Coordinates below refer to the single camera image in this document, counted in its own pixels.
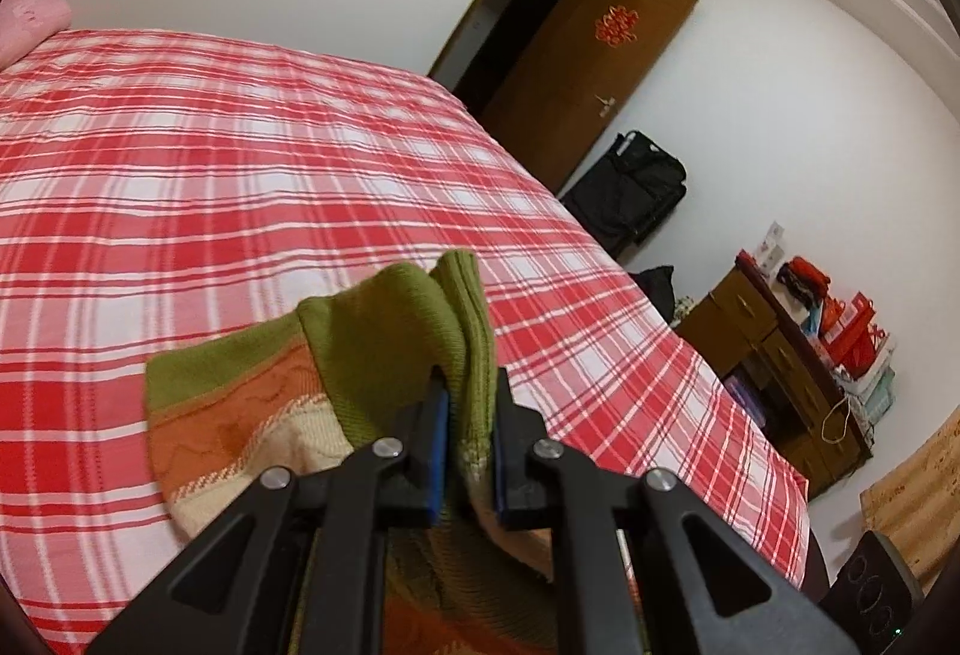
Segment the green knit fabric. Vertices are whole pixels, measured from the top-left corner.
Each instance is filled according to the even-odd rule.
[[[296,314],[287,314],[223,338],[157,354],[147,363],[147,413],[226,386],[244,370],[277,354],[300,330]]]
[[[309,297],[294,313],[227,338],[152,359],[152,412],[211,391],[306,336],[347,440],[389,435],[397,409],[424,398],[438,364],[450,392],[448,468],[440,523],[390,535],[388,583],[416,606],[483,623],[521,644],[555,647],[549,583],[464,516],[466,485],[491,454],[496,344],[477,263],[454,250],[430,273],[397,263],[352,289]]]
[[[354,447],[388,434],[397,409],[424,398],[438,364],[457,462],[465,469],[486,457],[496,347],[471,253],[448,252],[429,274],[397,263],[339,295],[309,297],[296,314]]]

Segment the black speaker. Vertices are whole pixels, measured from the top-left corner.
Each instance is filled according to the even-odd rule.
[[[880,655],[898,637],[923,590],[890,540],[867,530],[820,608],[843,628],[863,655]]]

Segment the drawer handle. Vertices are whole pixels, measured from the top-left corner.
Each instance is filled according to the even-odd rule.
[[[786,368],[786,370],[790,370],[790,372],[792,372],[793,361],[790,359],[790,355],[787,354],[786,350],[781,348],[780,346],[776,348],[776,351],[779,353],[779,355],[781,355],[781,362],[784,363],[784,367]]]
[[[750,307],[750,303],[747,302],[746,300],[743,300],[743,297],[741,297],[741,295],[736,296],[736,301],[740,303],[740,306],[743,309],[743,313],[745,313],[747,316],[750,316],[751,319],[757,318],[757,315],[754,313],[754,310]]]
[[[811,393],[809,387],[803,387],[803,399],[806,401],[806,406],[810,409],[811,414],[817,413],[817,401],[814,399],[813,393]]]

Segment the wooden cabinet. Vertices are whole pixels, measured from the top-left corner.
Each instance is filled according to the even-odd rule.
[[[749,386],[764,434],[808,478],[811,498],[870,457],[829,370],[746,255],[677,332],[721,379],[735,375]]]

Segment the white string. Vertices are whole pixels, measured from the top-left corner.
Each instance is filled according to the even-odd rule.
[[[844,394],[842,400],[837,400],[837,403],[833,404],[833,408],[827,411],[827,415],[824,417],[823,422],[820,425],[820,438],[827,444],[841,444],[843,439],[847,437],[847,423],[850,421],[851,417],[851,404],[850,404],[850,395]],[[833,412],[837,410],[837,406],[842,406],[844,403],[847,404],[847,416],[843,420],[843,433],[840,438],[832,439],[827,438],[827,420],[833,416]]]

